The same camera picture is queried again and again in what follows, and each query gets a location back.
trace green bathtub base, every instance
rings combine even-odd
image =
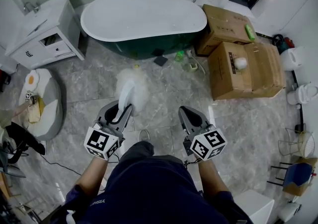
[[[99,41],[111,51],[135,60],[170,54],[193,45],[198,32],[157,36],[120,42]]]

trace cabinet drawer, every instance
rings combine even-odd
[[[54,56],[70,53],[71,49],[69,46],[63,41],[60,40],[55,42],[49,46],[46,46],[46,49]]]
[[[31,69],[52,58],[52,55],[40,43],[29,43],[16,50],[10,57]]]

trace box label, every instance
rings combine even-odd
[[[236,74],[237,71],[236,71],[235,66],[234,66],[234,59],[233,59],[233,54],[232,54],[232,52],[229,52],[229,57],[230,57],[230,62],[231,62],[231,67],[232,67],[232,73],[233,73],[233,74]]]
[[[234,44],[239,44],[239,45],[245,45],[245,44],[246,44],[246,43],[244,43],[244,42],[242,42],[242,41],[238,41],[238,40],[237,40],[237,41],[234,41],[233,43],[234,43]]]

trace shoe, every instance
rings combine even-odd
[[[149,135],[148,130],[142,130],[142,131],[140,131],[138,141],[146,141],[146,142],[149,142],[149,140],[150,140],[150,135]]]

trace black cable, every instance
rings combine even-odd
[[[61,164],[59,164],[59,163],[57,163],[57,162],[50,163],[50,162],[48,162],[48,161],[46,160],[45,157],[43,157],[42,155],[40,155],[40,156],[41,156],[42,158],[44,158],[44,160],[45,160],[47,163],[49,163],[50,165],[56,164],[56,165],[59,165],[59,166],[61,166],[61,167],[66,168],[66,169],[68,169],[68,170],[70,170],[70,171],[73,171],[75,174],[81,175],[80,173],[77,173],[77,172],[74,171],[73,169],[70,169],[70,168],[68,168],[68,167],[66,167],[66,166],[63,166],[63,165],[61,165]]]
[[[117,155],[116,153],[114,153],[114,155],[118,158],[118,162],[119,162],[119,157],[118,157],[118,155]]]
[[[0,148],[0,150],[1,150],[2,152],[6,153],[6,154],[14,155],[14,153],[8,152],[8,151],[4,151],[2,148]],[[22,152],[21,155],[20,155],[20,157],[27,157],[27,156],[29,156],[29,154],[28,154],[28,153],[25,153],[25,152]]]
[[[50,165],[56,164],[56,165],[59,165],[59,166],[61,166],[61,167],[66,168],[66,169],[68,169],[68,170],[70,170],[70,171],[73,171],[74,173],[76,173],[76,174],[78,174],[78,175],[81,175],[80,173],[77,173],[76,171],[74,171],[74,170],[71,169],[71,168],[68,168],[68,167],[66,167],[66,166],[63,166],[63,165],[61,165],[61,164],[59,164],[59,163],[57,163],[57,162],[50,163],[50,162],[47,161],[47,159],[46,159],[45,157],[43,157],[42,155],[40,155],[40,156],[41,156],[42,158],[44,158],[44,160],[45,160],[47,163],[49,163]]]
[[[190,165],[190,164],[198,164],[199,162],[201,162],[201,160],[202,159],[200,159],[200,158],[196,159],[194,162],[189,162],[188,160],[186,160],[183,165],[188,170],[188,165]]]

